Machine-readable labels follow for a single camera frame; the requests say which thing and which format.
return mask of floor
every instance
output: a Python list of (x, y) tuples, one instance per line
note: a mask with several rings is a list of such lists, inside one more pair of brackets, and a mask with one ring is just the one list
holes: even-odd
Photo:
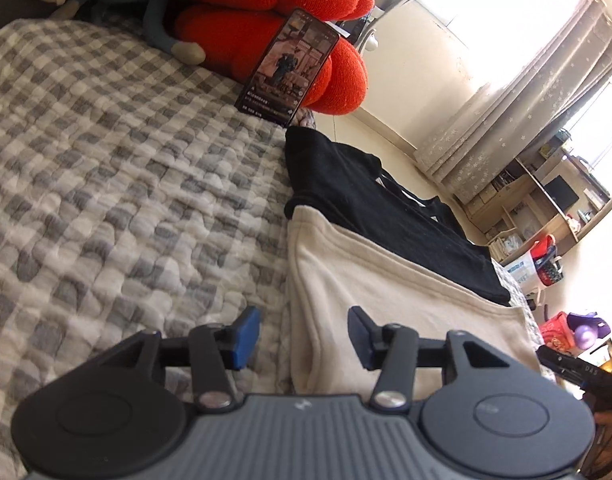
[(442, 202), (448, 204), (458, 221), (464, 228), (468, 239), (473, 243), (485, 245), (486, 237), (473, 224), (468, 221), (464, 210), (455, 200), (445, 193), (442, 193), (437, 186), (428, 180), (421, 173), (399, 148), (384, 139), (376, 131), (371, 130), (363, 122), (352, 115), (329, 116), (315, 114), (317, 128), (329, 139), (350, 144), (372, 153), (382, 160), (382, 166), (388, 171), (402, 186), (412, 191), (420, 198), (431, 198), (439, 195)]

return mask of black folded clothing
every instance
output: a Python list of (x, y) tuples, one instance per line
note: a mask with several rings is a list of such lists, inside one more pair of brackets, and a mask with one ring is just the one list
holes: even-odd
[(349, 229), (415, 264), (508, 305), (487, 247), (471, 244), (451, 209), (438, 197), (421, 200), (398, 184), (374, 155), (330, 141), (310, 128), (286, 131), (286, 166), (298, 205), (318, 209)]

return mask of silver screw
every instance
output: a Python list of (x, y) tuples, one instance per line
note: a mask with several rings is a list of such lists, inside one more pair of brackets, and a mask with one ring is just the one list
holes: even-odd
[(225, 392), (205, 392), (199, 397), (199, 403), (210, 410), (218, 410), (230, 406), (232, 399)]
[(375, 402), (382, 408), (400, 408), (406, 404), (406, 397), (399, 392), (386, 390), (375, 395)]

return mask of beige garment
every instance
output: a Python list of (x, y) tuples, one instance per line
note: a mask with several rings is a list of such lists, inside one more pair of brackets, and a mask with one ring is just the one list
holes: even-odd
[[(298, 394), (370, 396), (378, 372), (364, 370), (348, 338), (346, 316), (361, 306), (378, 325), (398, 322), (421, 337), (466, 330), (536, 372), (521, 308), (483, 300), (366, 238), (299, 206), (288, 224), (291, 375)], [(441, 387), (439, 370), (418, 370), (414, 396)]]

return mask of star-patterned curtain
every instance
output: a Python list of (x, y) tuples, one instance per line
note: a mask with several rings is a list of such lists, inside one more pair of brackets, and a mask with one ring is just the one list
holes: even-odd
[(416, 151), (417, 165), (467, 203), (609, 72), (612, 22), (601, 0), (582, 0), (509, 85), (484, 85), (429, 136)]

